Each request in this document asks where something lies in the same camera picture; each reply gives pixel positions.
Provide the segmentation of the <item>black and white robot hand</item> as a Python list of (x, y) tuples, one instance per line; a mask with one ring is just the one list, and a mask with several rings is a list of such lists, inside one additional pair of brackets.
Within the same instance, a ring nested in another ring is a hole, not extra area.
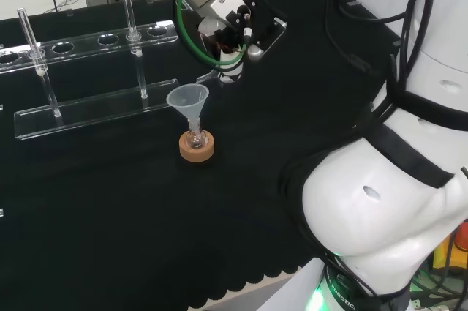
[(197, 27), (200, 39), (206, 53), (213, 59), (228, 62), (237, 57), (241, 59), (229, 65), (216, 65), (209, 73), (197, 78), (197, 83), (207, 83), (217, 79), (220, 83), (235, 83), (243, 72), (241, 46), (237, 42), (235, 32), (225, 23), (215, 18), (203, 18)]

